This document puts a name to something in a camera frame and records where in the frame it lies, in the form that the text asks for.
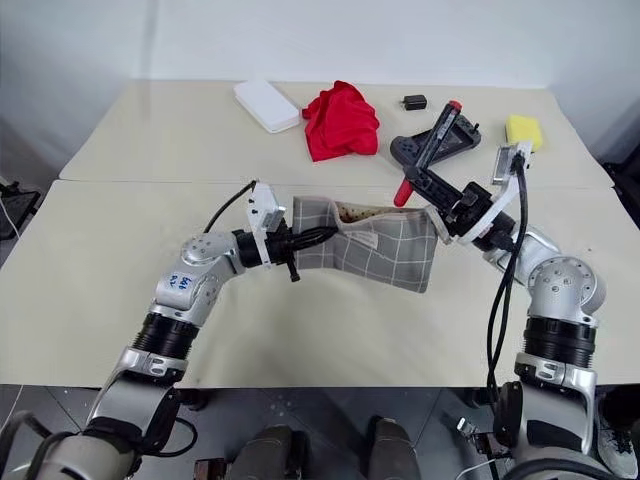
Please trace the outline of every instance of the white tabletop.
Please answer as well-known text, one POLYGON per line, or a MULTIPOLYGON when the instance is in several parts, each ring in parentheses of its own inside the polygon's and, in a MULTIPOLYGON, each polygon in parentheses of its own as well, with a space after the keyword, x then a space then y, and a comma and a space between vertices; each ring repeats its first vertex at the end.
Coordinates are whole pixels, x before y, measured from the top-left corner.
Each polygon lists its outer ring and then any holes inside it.
MULTIPOLYGON (((102 384, 140 329, 156 281, 181 243, 238 187, 55 182, 0 270, 0 383, 102 384)), ((275 190, 289 206, 300 194, 388 205, 395 184, 275 190)), ((611 189, 532 187, 529 201, 531 223, 607 282, 597 313, 599 382, 639 381, 640 232, 611 189)), ((241 227, 241 205, 217 224, 241 227)), ((484 384, 486 323, 500 274, 475 248, 440 244, 422 295, 337 271, 301 277, 291 284, 280 267, 229 282, 194 343, 183 384, 484 384)), ((516 288, 499 381, 513 377, 527 305, 516 288)))
MULTIPOLYGON (((273 185, 397 186, 402 172, 389 153, 391 140, 431 128, 445 103, 463 104, 483 139, 474 150, 434 166, 458 188, 474 180, 488 185, 498 145, 511 113, 536 117, 545 145, 529 174, 532 187, 606 187, 612 182, 591 157, 546 90, 486 87, 358 85, 376 109, 379 153, 320 163, 310 159, 304 123, 267 133, 236 102, 234 83, 138 81, 129 84, 86 144, 60 174, 66 180, 245 183, 273 185), (404 95, 423 93, 429 106, 406 112, 404 95)), ((329 84, 276 84, 306 106, 329 84)))

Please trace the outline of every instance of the black cable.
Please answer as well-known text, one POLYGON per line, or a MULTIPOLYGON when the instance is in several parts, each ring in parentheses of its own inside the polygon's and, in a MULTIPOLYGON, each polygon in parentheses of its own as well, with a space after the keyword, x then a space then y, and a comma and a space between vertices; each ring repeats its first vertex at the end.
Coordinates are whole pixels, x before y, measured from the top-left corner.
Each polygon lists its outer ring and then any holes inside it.
POLYGON ((13 439, 23 423, 42 438, 47 438, 51 435, 49 429, 42 425, 33 413, 26 410, 14 413, 11 418, 7 419, 4 428, 0 432, 0 478, 2 478, 4 470, 7 467, 7 460, 9 459, 9 453, 11 453, 13 439))
POLYGON ((571 472, 585 475, 595 480, 619 480, 615 475, 608 472, 585 465, 584 463, 574 462, 572 460, 556 460, 552 458, 543 458, 540 460, 531 460, 521 463, 517 467, 512 468, 502 477, 502 480, 521 480, 527 478, 534 473, 555 470, 560 472, 571 472))
POLYGON ((180 417, 176 418, 176 423, 181 423, 182 425, 187 427, 189 430, 191 430, 192 437, 191 437, 191 441, 189 442, 189 444, 186 447, 181 448, 180 450, 176 450, 174 452, 158 452, 158 453, 152 453, 152 454, 150 454, 150 456, 152 456, 152 457, 160 457, 160 458, 179 457, 183 453, 187 453, 189 450, 191 450, 193 448, 193 446, 198 441, 198 430, 196 429, 195 425, 193 423, 185 420, 184 418, 180 418, 180 417))
POLYGON ((218 211, 213 215, 213 217, 211 217, 211 220, 209 220, 209 223, 207 224, 207 226, 204 229, 204 233, 209 233, 209 231, 211 230, 211 227, 213 227, 213 224, 215 223, 215 221, 218 219, 218 217, 220 215, 222 215, 222 213, 229 208, 229 205, 231 205, 233 202, 235 202, 238 198, 240 198, 242 195, 244 195, 246 192, 248 192, 249 190, 253 190, 253 188, 256 186, 256 183, 258 183, 257 180, 251 180, 249 183, 247 183, 242 190, 240 190, 238 193, 236 193, 233 197, 231 197, 229 200, 226 201, 226 203, 224 205, 222 205, 218 211))
POLYGON ((516 155, 514 158, 514 170, 518 177, 519 197, 520 197, 520 226, 518 228, 518 237, 515 242, 513 251, 511 252, 511 258, 507 267, 505 268, 500 286, 496 292, 496 296, 491 307, 491 314, 489 316, 489 323, 487 325, 487 362, 489 365, 489 372, 487 373, 487 389, 489 392, 489 398, 491 400, 491 406, 498 401, 498 385, 495 378, 495 369, 500 359, 500 353, 502 352, 502 346, 504 344, 504 338, 507 332, 507 323, 509 319, 509 306, 511 303, 511 288, 513 286, 513 279, 515 276, 516 263, 522 244, 524 242, 525 233, 527 231, 527 224, 529 221, 529 205, 527 197, 527 182, 524 174, 524 157, 522 155, 516 155), (502 302, 502 318, 500 322, 500 331, 498 333, 498 340, 496 342, 495 352, 492 352, 493 347, 493 327, 495 324, 495 318, 498 312, 500 301, 502 302))
POLYGON ((58 432, 45 438, 36 450, 36 454, 31 460, 31 464, 29 465, 29 469, 27 470, 27 474, 25 475, 24 480, 36 480, 36 478, 38 477, 38 473, 42 468, 42 464, 44 463, 44 459, 47 457, 49 449, 60 440, 63 440, 67 437, 72 437, 74 435, 75 433, 72 432, 58 432))

